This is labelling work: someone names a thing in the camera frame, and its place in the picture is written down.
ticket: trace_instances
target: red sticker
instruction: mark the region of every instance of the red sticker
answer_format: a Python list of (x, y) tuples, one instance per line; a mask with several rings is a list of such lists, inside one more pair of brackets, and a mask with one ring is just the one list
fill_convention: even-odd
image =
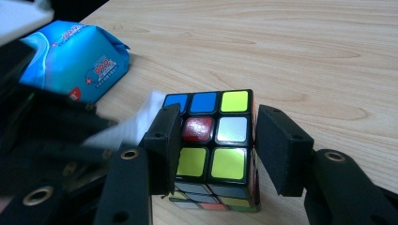
[(82, 92), (80, 91), (79, 87), (75, 87), (71, 92), (69, 92), (68, 96), (74, 101), (79, 101), (80, 97), (82, 96)]

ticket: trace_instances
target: screw hole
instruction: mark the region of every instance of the screw hole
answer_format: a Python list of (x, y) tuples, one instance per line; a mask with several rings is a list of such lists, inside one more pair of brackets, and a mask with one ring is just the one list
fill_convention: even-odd
[(328, 158), (332, 161), (337, 161), (337, 162), (345, 161), (345, 157), (339, 153), (327, 152), (327, 153), (325, 153), (325, 156), (326, 156), (326, 158)]
[(122, 211), (114, 214), (114, 223), (123, 223), (129, 219), (129, 213)]
[(34, 206), (44, 203), (53, 195), (53, 187), (46, 186), (35, 189), (23, 198), (23, 204), (26, 206)]
[(113, 153), (112, 150), (105, 149), (102, 152), (102, 158), (103, 159), (108, 159), (108, 158), (110, 158), (112, 156), (112, 153)]
[(124, 151), (121, 157), (125, 160), (133, 159), (138, 157), (138, 152), (135, 149)]

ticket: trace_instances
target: wood grain surface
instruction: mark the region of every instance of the wood grain surface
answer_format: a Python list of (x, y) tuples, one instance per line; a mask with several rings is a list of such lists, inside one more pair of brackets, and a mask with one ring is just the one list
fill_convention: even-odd
[[(130, 46), (130, 70), (98, 103), (125, 120), (151, 90), (251, 88), (314, 139), (398, 192), (397, 1), (111, 0), (82, 21)], [(307, 224), (260, 168), (260, 213), (182, 210), (154, 197), (154, 224)]]

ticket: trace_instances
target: wet wipes package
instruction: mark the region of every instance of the wet wipes package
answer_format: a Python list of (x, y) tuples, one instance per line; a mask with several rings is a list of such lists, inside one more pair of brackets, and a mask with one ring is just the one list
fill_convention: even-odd
[(37, 52), (20, 83), (94, 103), (128, 70), (128, 46), (105, 30), (52, 22), (21, 39)]

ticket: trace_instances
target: green sticker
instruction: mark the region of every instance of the green sticker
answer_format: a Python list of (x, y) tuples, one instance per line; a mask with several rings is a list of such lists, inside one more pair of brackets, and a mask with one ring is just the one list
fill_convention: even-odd
[(220, 197), (222, 202), (224, 204), (228, 205), (236, 205), (236, 206), (242, 206), (242, 207), (250, 207), (249, 201), (243, 200), (243, 199), (232, 199), (232, 198), (225, 198), (225, 197)]
[(205, 148), (183, 148), (179, 157), (177, 175), (201, 176), (205, 167)]
[(217, 178), (240, 180), (245, 172), (245, 149), (217, 148), (214, 150), (211, 175)]
[(222, 112), (245, 112), (248, 110), (247, 91), (224, 92), (222, 94)]

